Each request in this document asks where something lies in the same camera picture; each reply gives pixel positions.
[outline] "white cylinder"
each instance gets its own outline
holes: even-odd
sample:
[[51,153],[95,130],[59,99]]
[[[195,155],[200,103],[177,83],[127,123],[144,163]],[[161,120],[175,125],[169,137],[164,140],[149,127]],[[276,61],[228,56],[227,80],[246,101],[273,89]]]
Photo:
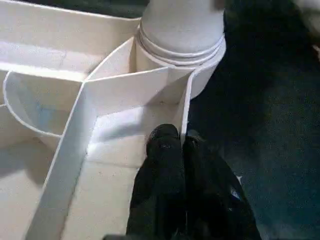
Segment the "white cylinder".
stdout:
[[223,0],[150,0],[140,38],[156,58],[176,66],[198,66],[224,41]]

